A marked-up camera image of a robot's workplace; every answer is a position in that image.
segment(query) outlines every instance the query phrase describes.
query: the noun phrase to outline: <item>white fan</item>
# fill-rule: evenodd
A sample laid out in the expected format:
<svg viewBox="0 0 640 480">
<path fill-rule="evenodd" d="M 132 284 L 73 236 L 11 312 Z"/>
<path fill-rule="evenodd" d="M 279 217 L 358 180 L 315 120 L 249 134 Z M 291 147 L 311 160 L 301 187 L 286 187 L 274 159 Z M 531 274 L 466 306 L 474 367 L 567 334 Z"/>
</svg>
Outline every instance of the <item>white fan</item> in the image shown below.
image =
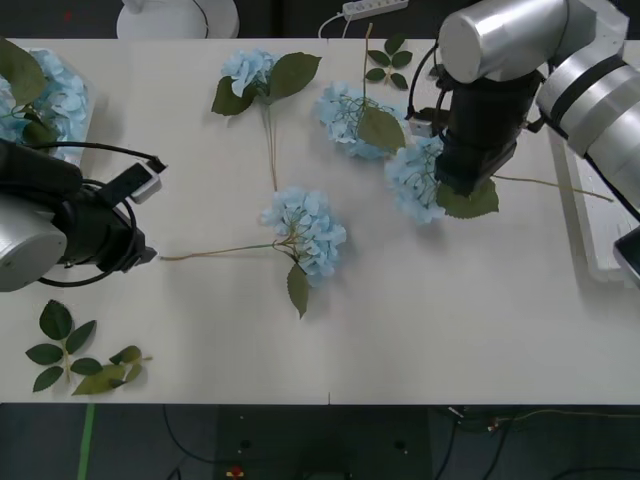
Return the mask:
<svg viewBox="0 0 640 480">
<path fill-rule="evenodd" d="M 125 40 L 235 38 L 233 0 L 122 0 L 118 38 Z"/>
</svg>

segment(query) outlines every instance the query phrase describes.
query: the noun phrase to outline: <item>white table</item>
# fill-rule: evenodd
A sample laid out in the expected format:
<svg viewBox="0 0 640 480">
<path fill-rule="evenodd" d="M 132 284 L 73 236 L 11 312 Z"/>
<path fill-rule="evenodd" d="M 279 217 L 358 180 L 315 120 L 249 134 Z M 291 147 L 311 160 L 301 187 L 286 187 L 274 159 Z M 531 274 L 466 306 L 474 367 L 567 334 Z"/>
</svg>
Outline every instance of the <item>white table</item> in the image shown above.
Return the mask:
<svg viewBox="0 0 640 480">
<path fill-rule="evenodd" d="M 259 111 L 229 125 L 209 112 L 224 60 L 253 47 L 322 56 L 312 84 L 278 104 L 279 183 L 328 192 L 349 243 L 302 321 L 286 293 L 290 261 L 271 251 L 154 261 L 80 289 L 4 294 L 1 402 L 640 402 L 640 294 L 589 278 L 571 194 L 497 181 L 499 214 L 416 228 L 395 210 L 382 165 L 349 159 L 327 140 L 311 106 L 331 80 L 359 84 L 362 41 L 20 43 L 56 50 L 106 96 L 92 141 L 169 164 L 162 192 L 136 209 L 148 242 L 169 255 L 272 240 L 256 222 L 272 193 Z M 421 56 L 430 44 L 409 47 Z M 640 45 L 628 50 L 640 64 Z M 421 105 L 433 104 L 435 87 L 422 83 Z M 405 105 L 391 87 L 368 90 Z M 566 165 L 554 150 L 556 162 L 547 132 L 526 133 L 501 173 L 556 180 L 554 163 L 560 177 Z M 85 156 L 99 179 L 129 161 Z M 137 344 L 154 357 L 147 375 L 100 397 L 71 397 L 62 381 L 32 394 L 42 368 L 24 351 L 46 339 L 37 319 L 49 298 L 80 323 L 98 319 L 89 355 L 106 360 Z"/>
</svg>

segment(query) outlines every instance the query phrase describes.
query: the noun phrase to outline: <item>black cable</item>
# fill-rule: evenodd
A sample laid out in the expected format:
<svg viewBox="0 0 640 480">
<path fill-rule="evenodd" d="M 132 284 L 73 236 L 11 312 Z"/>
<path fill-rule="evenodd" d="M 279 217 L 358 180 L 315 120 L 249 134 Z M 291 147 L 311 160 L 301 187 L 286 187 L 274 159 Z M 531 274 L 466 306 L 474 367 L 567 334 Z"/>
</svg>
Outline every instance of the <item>black cable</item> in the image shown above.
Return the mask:
<svg viewBox="0 0 640 480">
<path fill-rule="evenodd" d="M 115 147 L 113 145 L 105 145 L 104 143 L 91 143 L 91 142 L 47 142 L 36 143 L 33 145 L 25 145 L 33 150 L 45 150 L 48 148 L 56 147 L 84 147 L 95 148 L 96 150 L 109 150 L 111 152 L 124 153 L 125 155 L 131 155 L 132 157 L 146 158 L 147 160 L 157 160 L 155 155 L 149 155 L 148 153 L 137 152 L 135 150 L 129 150 L 127 148 Z"/>
<path fill-rule="evenodd" d="M 585 472 L 618 472 L 618 473 L 636 473 L 640 474 L 640 468 L 627 468 L 627 467 L 585 467 L 585 468 L 570 468 L 564 472 L 560 472 L 555 475 L 551 480 L 560 480 L 561 478 L 568 477 L 569 475 L 575 475 L 577 473 Z"/>
<path fill-rule="evenodd" d="M 442 102 L 444 101 L 444 97 L 447 94 L 447 91 L 442 89 L 440 90 L 440 95 L 438 95 L 438 101 L 436 102 L 436 108 L 433 112 L 433 121 L 431 122 L 431 126 L 442 140 L 442 143 L 448 144 L 449 140 L 445 136 L 443 130 L 440 128 L 440 110 L 442 109 Z"/>
<path fill-rule="evenodd" d="M 202 462 L 202 463 L 208 463 L 209 465 L 234 464 L 233 462 L 221 462 L 216 460 L 210 460 L 208 458 L 204 458 L 204 457 L 201 457 L 200 455 L 196 455 L 195 453 L 190 452 L 189 450 L 187 450 L 182 446 L 182 444 L 178 441 L 176 436 L 173 434 L 173 430 L 171 430 L 171 425 L 169 424 L 169 417 L 167 416 L 166 405 L 162 405 L 162 416 L 164 417 L 164 424 L 167 426 L 167 432 L 169 432 L 169 436 L 171 437 L 171 440 L 173 440 L 173 443 L 175 443 L 176 447 L 182 450 L 182 453 L 184 453 L 187 457 L 191 457 L 194 460 L 198 460 L 199 462 Z"/>
<path fill-rule="evenodd" d="M 493 461 L 491 462 L 491 465 L 489 465 L 489 469 L 487 470 L 487 473 L 485 473 L 484 476 L 482 477 L 482 480 L 488 480 L 488 478 L 491 476 L 491 474 L 495 470 L 496 465 L 498 465 L 500 454 L 502 453 L 504 444 L 507 441 L 507 436 L 509 435 L 509 431 L 511 430 L 511 425 L 513 425 L 513 420 L 518 415 L 518 412 L 519 410 L 516 410 L 516 412 L 511 417 L 511 420 L 509 421 L 509 423 L 507 423 L 506 427 L 504 427 L 504 432 L 502 433 L 502 437 L 500 437 L 500 443 L 498 444 L 498 448 L 496 449 L 496 454 L 493 456 Z"/>
<path fill-rule="evenodd" d="M 93 186 L 97 186 L 97 187 L 104 187 L 105 184 L 102 182 L 99 182 L 97 180 L 82 180 L 82 183 L 85 185 L 93 185 Z M 135 248 L 135 244 L 136 244 L 136 231 L 138 229 L 138 223 L 136 221 L 136 215 L 133 212 L 133 208 L 131 208 L 131 205 L 129 204 L 129 202 L 127 202 L 126 200 L 122 200 L 122 204 L 124 205 L 124 208 L 127 209 L 127 213 L 129 214 L 129 223 L 130 223 L 130 227 L 131 227 L 131 239 L 129 240 L 129 244 L 127 245 L 127 249 L 125 251 L 125 253 L 122 255 L 122 257 L 120 258 L 120 260 L 118 260 L 118 262 L 116 262 L 114 265 L 111 266 L 111 268 L 109 268 L 107 271 L 102 272 L 94 277 L 88 278 L 86 280 L 79 280 L 77 282 L 59 282 L 57 280 L 50 280 L 48 278 L 40 278 L 38 280 L 38 282 L 43 283 L 44 285 L 49 285 L 50 287 L 59 287 L 59 288 L 74 288 L 74 287 L 84 287 L 86 285 L 91 285 L 92 283 L 96 283 L 99 282 L 100 280 L 108 277 L 109 275 L 111 275 L 113 272 L 116 272 L 118 270 L 120 270 L 125 263 L 128 261 L 129 259 L 129 255 L 131 255 L 131 252 L 133 252 L 133 249 Z"/>
<path fill-rule="evenodd" d="M 453 451 L 453 442 L 456 439 L 457 431 L 458 431 L 458 422 L 457 420 L 454 420 L 453 428 L 451 429 L 451 437 L 449 438 L 449 446 L 447 447 L 447 453 L 445 453 L 444 459 L 442 460 L 442 465 L 440 465 L 440 468 L 438 469 L 438 473 L 436 474 L 435 477 L 433 477 L 433 480 L 440 480 L 440 477 L 442 476 L 445 469 L 447 468 L 449 459 L 451 458 L 451 452 Z"/>
<path fill-rule="evenodd" d="M 411 88 L 409 89 L 409 105 L 407 106 L 407 116 L 405 117 L 405 120 L 409 120 L 416 113 L 416 110 L 413 107 L 413 94 L 414 94 L 414 92 L 416 90 L 416 84 L 418 83 L 418 77 L 420 76 L 420 72 L 424 68 L 424 64 L 427 63 L 427 60 L 429 60 L 429 57 L 431 55 L 433 55 L 433 53 L 437 49 L 438 49 L 438 42 L 436 41 L 436 43 L 433 45 L 433 47 L 431 47 L 431 49 L 429 49 L 429 51 L 422 58 L 422 60 L 420 60 L 420 63 L 418 64 L 418 68 L 416 70 L 416 73 L 413 74 L 413 79 L 411 80 Z"/>
<path fill-rule="evenodd" d="M 200 13 L 202 13 L 202 17 L 204 18 L 204 26 L 207 27 L 207 31 L 204 34 L 204 38 L 209 38 L 209 19 L 207 18 L 207 14 L 204 12 L 204 10 L 200 6 L 200 4 L 197 2 L 197 0 L 191 0 L 191 1 L 196 4 L 196 7 L 198 7 L 198 10 L 200 10 Z"/>
</svg>

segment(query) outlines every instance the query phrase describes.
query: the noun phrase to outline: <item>green leaf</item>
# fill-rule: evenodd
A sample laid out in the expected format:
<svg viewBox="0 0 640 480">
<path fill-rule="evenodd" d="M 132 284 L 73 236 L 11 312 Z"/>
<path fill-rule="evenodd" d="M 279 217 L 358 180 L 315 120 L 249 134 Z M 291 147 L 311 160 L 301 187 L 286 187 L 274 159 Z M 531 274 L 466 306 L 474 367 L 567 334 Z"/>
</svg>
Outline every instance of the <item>green leaf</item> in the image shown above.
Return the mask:
<svg viewBox="0 0 640 480">
<path fill-rule="evenodd" d="M 258 90 L 254 86 L 248 85 L 244 89 L 242 98 L 240 98 L 231 90 L 232 83 L 231 77 L 222 77 L 220 79 L 216 98 L 211 106 L 212 112 L 228 117 L 230 115 L 239 115 L 251 106 L 253 99 L 258 95 Z"/>
<path fill-rule="evenodd" d="M 58 134 L 41 122 L 29 122 L 22 131 L 22 136 L 27 144 L 50 143 L 58 139 Z"/>
<path fill-rule="evenodd" d="M 102 371 L 102 365 L 93 358 L 79 358 L 71 365 L 71 371 L 79 375 L 95 375 Z"/>
<path fill-rule="evenodd" d="M 87 341 L 87 338 L 89 338 L 89 335 L 91 335 L 91 332 L 93 332 L 95 328 L 96 321 L 91 320 L 90 322 L 85 323 L 80 328 L 74 330 L 73 333 L 69 335 L 69 338 L 67 338 L 67 341 L 64 345 L 67 349 L 67 352 L 71 355 L 76 353 L 78 349 L 80 349 L 80 347 L 84 345 L 84 342 Z"/>
<path fill-rule="evenodd" d="M 412 59 L 413 59 L 413 53 L 398 52 L 391 59 L 391 65 L 393 65 L 393 68 L 403 68 L 409 65 Z"/>
<path fill-rule="evenodd" d="M 112 382 L 122 382 L 124 373 L 123 365 L 104 365 L 101 372 L 84 377 L 72 395 L 96 395 L 113 390 L 117 386 Z"/>
<path fill-rule="evenodd" d="M 119 353 L 116 353 L 109 359 L 109 361 L 114 365 L 119 365 L 121 363 L 133 363 L 139 360 L 141 355 L 142 352 L 140 352 L 138 347 L 130 345 Z"/>
<path fill-rule="evenodd" d="M 392 73 L 391 81 L 400 90 L 407 90 L 409 88 L 409 85 L 407 85 L 407 79 L 404 78 L 404 76 L 400 75 L 399 73 Z"/>
<path fill-rule="evenodd" d="M 380 80 L 382 80 L 384 78 L 386 74 L 384 73 L 384 70 L 381 68 L 373 68 L 371 70 L 369 70 L 367 72 L 367 74 L 365 75 L 366 79 L 371 81 L 371 82 L 379 82 Z"/>
<path fill-rule="evenodd" d="M 460 219 L 476 218 L 500 211 L 496 184 L 493 180 L 484 182 L 468 198 L 456 195 L 451 187 L 440 184 L 436 194 L 436 202 L 446 210 L 447 215 Z"/>
<path fill-rule="evenodd" d="M 368 106 L 358 126 L 358 136 L 370 145 L 394 152 L 405 146 L 404 132 L 390 113 Z"/>
<path fill-rule="evenodd" d="M 51 340 L 63 340 L 73 328 L 73 320 L 67 307 L 55 300 L 49 300 L 40 314 L 40 329 Z"/>
<path fill-rule="evenodd" d="M 46 390 L 51 385 L 56 383 L 62 375 L 62 367 L 49 367 L 36 378 L 36 381 L 33 384 L 33 391 L 40 392 L 42 390 Z"/>
<path fill-rule="evenodd" d="M 273 66 L 269 78 L 269 93 L 272 100 L 290 97 L 306 87 L 316 76 L 320 57 L 302 52 L 290 53 Z"/>
<path fill-rule="evenodd" d="M 309 281 L 307 280 L 307 274 L 304 273 L 302 267 L 297 263 L 293 265 L 289 275 L 287 275 L 287 290 L 289 291 L 291 303 L 296 307 L 300 318 L 302 318 L 302 316 L 307 313 Z"/>
<path fill-rule="evenodd" d="M 36 345 L 25 352 L 38 365 L 52 365 L 62 360 L 62 349 L 50 343 Z"/>
<path fill-rule="evenodd" d="M 127 373 L 127 378 L 125 378 L 124 381 L 126 383 L 133 382 L 136 378 L 138 378 L 138 375 L 140 375 L 141 372 L 142 372 L 142 365 L 140 365 L 139 363 L 136 363 L 131 367 L 131 370 L 129 370 L 129 373 Z"/>
<path fill-rule="evenodd" d="M 407 39 L 407 36 L 403 33 L 396 33 L 393 37 L 391 37 L 389 40 L 387 40 L 386 42 L 384 42 L 384 49 L 385 51 L 389 54 L 389 55 L 393 55 L 394 53 L 396 53 L 398 50 L 400 50 L 400 47 L 402 46 L 402 44 L 404 43 L 404 41 Z"/>
<path fill-rule="evenodd" d="M 382 65 L 383 67 L 388 67 L 389 65 L 391 65 L 391 59 L 387 56 L 386 53 L 381 52 L 380 50 L 369 50 L 367 53 L 371 57 L 371 60 L 373 60 L 377 64 Z"/>
<path fill-rule="evenodd" d="M 6 38 L 0 38 L 0 76 L 11 85 L 16 105 L 33 102 L 47 88 L 47 79 L 36 59 Z"/>
<path fill-rule="evenodd" d="M 125 383 L 127 383 L 127 382 L 125 382 L 124 380 L 118 380 L 117 378 L 112 378 L 112 379 L 109 380 L 109 386 L 111 388 L 113 388 L 114 390 L 116 388 L 118 388 L 118 387 L 121 387 Z"/>
</svg>

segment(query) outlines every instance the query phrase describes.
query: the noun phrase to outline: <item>blue hydrangea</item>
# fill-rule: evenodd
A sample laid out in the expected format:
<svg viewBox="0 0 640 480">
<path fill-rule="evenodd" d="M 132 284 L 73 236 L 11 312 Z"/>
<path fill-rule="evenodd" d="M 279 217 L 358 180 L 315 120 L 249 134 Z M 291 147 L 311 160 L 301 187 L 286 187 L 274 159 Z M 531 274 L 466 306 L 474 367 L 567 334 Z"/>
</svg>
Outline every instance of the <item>blue hydrangea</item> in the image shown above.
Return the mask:
<svg viewBox="0 0 640 480">
<path fill-rule="evenodd" d="M 291 240 L 310 285 L 317 286 L 323 277 L 333 275 L 340 261 L 336 247 L 347 240 L 347 231 L 331 216 L 326 194 L 297 187 L 276 192 L 261 222 L 274 227 L 283 241 Z"/>
<path fill-rule="evenodd" d="M 49 80 L 47 88 L 33 102 L 44 122 L 55 128 L 58 141 L 85 140 L 88 128 L 89 94 L 82 78 L 65 66 L 51 50 L 30 50 L 44 75 Z M 9 83 L 0 77 L 0 116 L 8 113 L 14 105 Z M 27 124 L 13 117 L 0 119 L 0 136 L 6 140 L 23 142 L 22 131 Z M 78 149 L 59 148 L 53 155 L 63 158 L 66 154 L 77 153 Z"/>
<path fill-rule="evenodd" d="M 379 108 L 394 115 L 405 124 L 400 111 L 375 102 Z M 350 157 L 360 156 L 368 160 L 385 158 L 389 152 L 365 143 L 358 138 L 358 120 L 362 112 L 362 90 L 350 88 L 344 82 L 331 83 L 314 107 L 313 115 L 327 126 L 329 140 L 339 143 Z"/>
<path fill-rule="evenodd" d="M 396 194 L 398 209 L 423 225 L 445 214 L 436 203 L 438 183 L 434 178 L 435 160 L 443 145 L 438 137 L 415 138 L 416 145 L 399 149 L 385 165 L 385 175 Z"/>
<path fill-rule="evenodd" d="M 247 85 L 269 83 L 271 70 L 280 57 L 257 48 L 250 52 L 238 50 L 222 66 L 222 75 L 232 78 L 231 90 L 236 96 L 242 97 Z"/>
</svg>

